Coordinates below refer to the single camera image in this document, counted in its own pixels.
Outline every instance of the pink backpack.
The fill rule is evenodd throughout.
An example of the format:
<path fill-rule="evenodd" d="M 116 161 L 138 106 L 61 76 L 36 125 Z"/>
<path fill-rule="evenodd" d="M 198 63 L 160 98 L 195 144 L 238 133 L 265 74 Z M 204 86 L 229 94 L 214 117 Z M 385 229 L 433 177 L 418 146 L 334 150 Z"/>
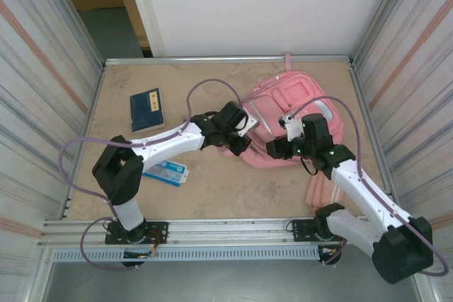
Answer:
<path fill-rule="evenodd" d="M 247 109 L 260 124 L 247 135 L 252 142 L 241 157 L 248 164 L 257 168 L 276 168 L 300 164 L 300 157 L 288 160 L 273 159 L 266 153 L 266 143 L 286 135 L 278 120 L 281 116 L 294 112 L 312 98 L 325 95 L 321 87 L 308 74 L 301 71 L 289 71 L 261 81 L 258 87 L 242 100 Z M 335 106 L 329 100 L 317 100 L 303 109 L 297 118 L 309 113 L 322 113 L 328 121 L 330 133 L 335 144 L 343 140 L 343 122 Z"/>

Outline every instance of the white robotic arm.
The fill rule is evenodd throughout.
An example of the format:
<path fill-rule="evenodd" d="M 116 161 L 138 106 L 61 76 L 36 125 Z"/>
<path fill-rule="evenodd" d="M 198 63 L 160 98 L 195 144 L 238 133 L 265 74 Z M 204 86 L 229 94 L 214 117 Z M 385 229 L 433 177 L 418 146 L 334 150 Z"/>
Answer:
<path fill-rule="evenodd" d="M 227 147 L 238 156 L 250 144 L 247 131 L 256 125 L 258 120 L 254 116 L 235 102 L 229 102 L 220 112 L 196 115 L 188 124 L 129 141 L 141 146 L 130 149 L 107 146 L 93 168 L 93 175 L 107 194 L 122 227 L 130 233 L 130 243 L 140 243 L 143 239 L 141 226 L 145 219 L 135 198 L 142 173 L 166 159 L 211 145 Z M 122 136 L 112 140 L 128 143 Z"/>
<path fill-rule="evenodd" d="M 402 223 L 410 224 L 432 242 L 428 221 L 423 217 L 414 219 L 390 200 L 363 169 L 359 175 L 355 155 L 344 145 L 333 143 L 322 114 L 302 119 L 288 115 L 280 119 L 280 124 L 287 136 L 268 143 L 268 154 L 273 158 L 300 156 L 302 161 L 310 160 L 315 169 L 343 188 L 368 218 L 362 221 L 343 206 L 330 204 L 316 212 L 316 232 L 320 236 L 337 235 L 355 244 L 372 258 L 378 273 L 389 283 L 432 265 L 432 251 Z"/>

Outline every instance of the mounting plate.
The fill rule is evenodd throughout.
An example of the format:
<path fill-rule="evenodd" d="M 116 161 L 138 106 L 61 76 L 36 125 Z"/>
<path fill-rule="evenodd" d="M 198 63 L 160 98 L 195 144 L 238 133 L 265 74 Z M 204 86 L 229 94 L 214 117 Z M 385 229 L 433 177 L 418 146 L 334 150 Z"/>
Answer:
<path fill-rule="evenodd" d="M 151 236 L 152 241 L 149 237 L 144 236 L 140 242 L 134 244 L 165 244 L 168 236 L 168 222 L 147 221 L 145 233 Z M 108 224 L 107 232 L 105 233 L 105 244 L 131 244 L 127 241 L 126 231 L 122 228 L 119 221 L 112 221 Z"/>
<path fill-rule="evenodd" d="M 330 238 L 322 238 L 316 232 L 314 219 L 295 219 L 291 221 L 292 236 L 295 242 L 319 242 L 319 241 L 337 241 L 338 236 L 332 235 Z"/>

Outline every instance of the metal frame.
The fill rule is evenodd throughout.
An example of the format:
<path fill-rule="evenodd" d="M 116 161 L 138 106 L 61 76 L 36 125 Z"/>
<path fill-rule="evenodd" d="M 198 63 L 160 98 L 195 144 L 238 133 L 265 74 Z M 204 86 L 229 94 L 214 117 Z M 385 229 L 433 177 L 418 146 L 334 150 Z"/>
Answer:
<path fill-rule="evenodd" d="M 312 217 L 267 219 L 174 219 L 169 222 L 167 243 L 159 247 L 258 246 L 294 245 L 292 232 L 285 230 L 294 219 Z M 38 249 L 78 248 L 82 233 L 90 221 L 47 221 L 42 230 Z M 101 223 L 93 226 L 85 237 L 85 248 L 124 248 L 124 245 L 106 245 L 105 229 Z M 325 245 L 326 242 L 306 242 L 305 245 Z M 128 245 L 127 248 L 143 248 Z"/>
<path fill-rule="evenodd" d="M 91 123 L 93 122 L 93 116 L 94 116 L 94 112 L 96 111 L 96 106 L 98 104 L 99 95 L 101 94 L 101 88 L 102 88 L 102 84 L 104 82 L 104 78 L 105 78 L 105 70 L 102 72 L 101 77 L 99 77 L 98 84 L 96 85 L 96 89 L 94 92 L 94 98 L 91 103 L 90 110 L 88 111 L 88 114 L 86 116 L 86 123 L 85 123 L 84 131 L 82 133 L 83 136 L 87 136 L 88 133 L 90 132 Z M 79 151 L 77 152 L 76 159 L 74 161 L 74 168 L 73 168 L 71 176 L 70 176 L 70 179 L 72 182 L 76 180 L 77 175 L 79 174 L 80 165 L 81 165 L 82 157 L 84 155 L 84 151 L 85 151 L 85 143 L 81 143 L 81 145 L 79 147 Z M 70 185 L 67 185 L 67 195 L 66 195 L 66 199 L 62 202 L 62 205 L 60 207 L 59 214 L 58 214 L 59 219 L 63 219 L 64 217 L 66 217 L 65 211 L 70 206 L 70 201 L 71 201 L 73 193 L 74 193 L 74 188 L 71 187 Z"/>
<path fill-rule="evenodd" d="M 292 55 L 291 62 L 349 62 L 346 54 Z M 284 63 L 285 56 L 231 56 L 231 57 L 164 57 L 107 59 L 110 65 L 155 65 L 155 64 L 228 64 L 228 63 Z"/>
<path fill-rule="evenodd" d="M 416 274 L 413 278 L 414 289 L 420 294 L 422 302 L 443 302 L 436 278 Z"/>
<path fill-rule="evenodd" d="M 36 250 L 32 266 L 33 273 L 28 277 L 23 302 L 42 302 L 52 270 L 54 253 L 55 249 L 52 248 Z"/>

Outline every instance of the blue book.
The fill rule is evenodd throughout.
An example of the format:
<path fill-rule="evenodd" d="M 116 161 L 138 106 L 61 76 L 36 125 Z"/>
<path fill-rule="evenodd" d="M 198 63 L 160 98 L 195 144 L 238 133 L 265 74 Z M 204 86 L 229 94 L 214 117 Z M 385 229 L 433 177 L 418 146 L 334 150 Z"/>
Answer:
<path fill-rule="evenodd" d="M 142 132 L 165 126 L 161 91 L 150 91 L 130 96 L 132 132 Z"/>

